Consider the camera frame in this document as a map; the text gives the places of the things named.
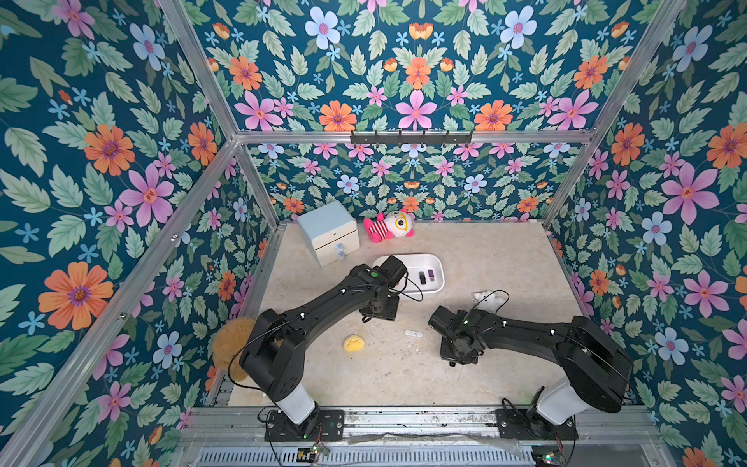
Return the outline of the light blue mini drawer cabinet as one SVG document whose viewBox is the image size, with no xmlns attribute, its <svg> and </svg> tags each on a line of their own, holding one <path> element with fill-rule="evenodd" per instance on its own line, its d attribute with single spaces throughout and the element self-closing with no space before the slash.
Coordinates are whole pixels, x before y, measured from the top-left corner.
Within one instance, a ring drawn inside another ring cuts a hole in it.
<svg viewBox="0 0 747 467">
<path fill-rule="evenodd" d="M 321 267 L 342 261 L 360 248 L 356 220 L 340 202 L 301 215 L 298 224 Z"/>
</svg>

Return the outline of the yellow plush chick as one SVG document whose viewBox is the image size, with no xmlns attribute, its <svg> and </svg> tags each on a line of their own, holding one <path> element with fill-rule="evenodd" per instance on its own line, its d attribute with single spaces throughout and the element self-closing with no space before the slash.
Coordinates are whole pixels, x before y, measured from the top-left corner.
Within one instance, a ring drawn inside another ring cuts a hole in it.
<svg viewBox="0 0 747 467">
<path fill-rule="evenodd" d="M 366 346 L 365 340 L 358 335 L 350 335 L 344 340 L 344 351 L 348 353 L 359 352 Z"/>
</svg>

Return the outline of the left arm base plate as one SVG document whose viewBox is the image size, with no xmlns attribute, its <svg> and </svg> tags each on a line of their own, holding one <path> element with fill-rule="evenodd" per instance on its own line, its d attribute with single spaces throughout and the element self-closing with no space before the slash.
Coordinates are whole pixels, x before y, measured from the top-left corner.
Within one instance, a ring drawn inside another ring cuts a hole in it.
<svg viewBox="0 0 747 467">
<path fill-rule="evenodd" d="M 336 442 L 344 437 L 343 410 L 314 410 L 301 424 L 295 424 L 278 410 L 267 415 L 265 440 L 275 442 Z"/>
</svg>

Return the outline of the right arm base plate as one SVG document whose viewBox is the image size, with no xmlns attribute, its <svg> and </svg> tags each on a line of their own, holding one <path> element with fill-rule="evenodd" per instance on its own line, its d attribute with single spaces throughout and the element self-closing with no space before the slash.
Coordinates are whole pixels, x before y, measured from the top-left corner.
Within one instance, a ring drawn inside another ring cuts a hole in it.
<svg viewBox="0 0 747 467">
<path fill-rule="evenodd" d="M 560 425 L 554 425 L 538 414 L 527 416 L 527 409 L 499 408 L 495 411 L 499 436 L 519 441 L 577 441 L 576 424 L 568 418 Z"/>
</svg>

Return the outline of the white storage box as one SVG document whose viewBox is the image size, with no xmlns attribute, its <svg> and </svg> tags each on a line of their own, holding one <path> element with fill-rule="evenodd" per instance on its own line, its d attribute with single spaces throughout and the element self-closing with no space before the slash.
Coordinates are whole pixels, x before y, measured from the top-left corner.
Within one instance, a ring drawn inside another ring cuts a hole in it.
<svg viewBox="0 0 747 467">
<path fill-rule="evenodd" d="M 445 273 L 441 260 L 429 253 L 395 254 L 408 273 L 394 287 L 414 301 L 421 301 L 440 293 L 445 287 Z"/>
</svg>

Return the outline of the pink striped plush toy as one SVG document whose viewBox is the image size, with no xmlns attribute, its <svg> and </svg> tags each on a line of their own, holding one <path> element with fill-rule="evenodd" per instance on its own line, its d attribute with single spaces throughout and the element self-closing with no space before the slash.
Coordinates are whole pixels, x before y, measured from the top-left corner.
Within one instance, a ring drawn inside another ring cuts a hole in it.
<svg viewBox="0 0 747 467">
<path fill-rule="evenodd" d="M 390 212 L 386 215 L 377 214 L 375 219 L 365 219 L 364 228 L 373 243 L 412 237 L 414 235 L 414 221 L 416 218 L 404 211 Z"/>
</svg>

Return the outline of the small white plush toy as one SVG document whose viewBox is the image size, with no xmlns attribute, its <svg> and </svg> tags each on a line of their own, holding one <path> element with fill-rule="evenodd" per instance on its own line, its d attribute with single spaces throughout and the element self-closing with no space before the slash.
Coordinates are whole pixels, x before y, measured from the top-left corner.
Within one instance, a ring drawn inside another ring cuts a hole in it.
<svg viewBox="0 0 747 467">
<path fill-rule="evenodd" d="M 473 298 L 473 309 L 487 311 L 488 313 L 497 313 L 497 311 L 499 311 L 499 309 L 509 301 L 510 294 L 504 290 L 498 289 L 493 291 L 474 292 Z"/>
</svg>

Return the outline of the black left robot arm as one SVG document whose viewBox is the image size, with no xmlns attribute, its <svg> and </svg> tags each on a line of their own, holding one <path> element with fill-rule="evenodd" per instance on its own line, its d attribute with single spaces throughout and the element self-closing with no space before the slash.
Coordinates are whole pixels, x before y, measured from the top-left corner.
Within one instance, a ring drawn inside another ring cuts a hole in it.
<svg viewBox="0 0 747 467">
<path fill-rule="evenodd" d="M 302 384 L 307 349 L 355 311 L 365 322 L 395 320 L 400 302 L 396 286 L 407 276 L 405 264 L 389 256 L 380 266 L 354 267 L 339 284 L 291 311 L 279 314 L 268 309 L 258 316 L 231 363 L 247 373 L 289 422 L 307 429 L 319 414 L 318 404 Z"/>
</svg>

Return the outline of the black hook rail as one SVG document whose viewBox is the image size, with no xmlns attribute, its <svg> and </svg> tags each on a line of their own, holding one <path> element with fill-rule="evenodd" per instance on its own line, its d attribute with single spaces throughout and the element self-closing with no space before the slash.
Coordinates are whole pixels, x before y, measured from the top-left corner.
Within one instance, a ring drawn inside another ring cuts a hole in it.
<svg viewBox="0 0 747 467">
<path fill-rule="evenodd" d="M 428 130 L 420 130 L 420 132 L 404 132 L 404 130 L 378 132 L 375 130 L 374 132 L 352 132 L 349 139 L 351 144 L 440 146 L 471 143 L 473 137 L 472 132 L 451 132 L 450 130 L 445 132 L 428 132 Z"/>
</svg>

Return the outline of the brown teddy bear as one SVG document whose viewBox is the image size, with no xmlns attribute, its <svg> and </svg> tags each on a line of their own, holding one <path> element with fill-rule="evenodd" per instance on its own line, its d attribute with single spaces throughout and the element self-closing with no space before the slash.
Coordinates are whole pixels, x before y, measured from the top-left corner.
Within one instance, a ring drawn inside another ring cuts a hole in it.
<svg viewBox="0 0 747 467">
<path fill-rule="evenodd" d="M 224 324 L 213 340 L 214 366 L 239 383 L 245 381 L 248 376 L 239 364 L 237 352 L 247 344 L 255 324 L 254 318 L 237 317 Z"/>
</svg>

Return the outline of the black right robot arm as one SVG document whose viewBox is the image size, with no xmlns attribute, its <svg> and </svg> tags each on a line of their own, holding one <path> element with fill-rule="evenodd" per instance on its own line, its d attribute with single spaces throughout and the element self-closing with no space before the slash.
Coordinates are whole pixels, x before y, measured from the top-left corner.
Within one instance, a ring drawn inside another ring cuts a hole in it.
<svg viewBox="0 0 747 467">
<path fill-rule="evenodd" d="M 456 365 L 476 365 L 488 350 L 506 350 L 558 365 L 564 376 L 539 390 L 527 418 L 560 426 L 589 409 L 607 414 L 622 410 L 630 386 L 632 360 L 591 319 L 539 323 L 481 309 L 454 313 L 438 307 L 428 325 L 442 338 L 440 356 Z"/>
</svg>

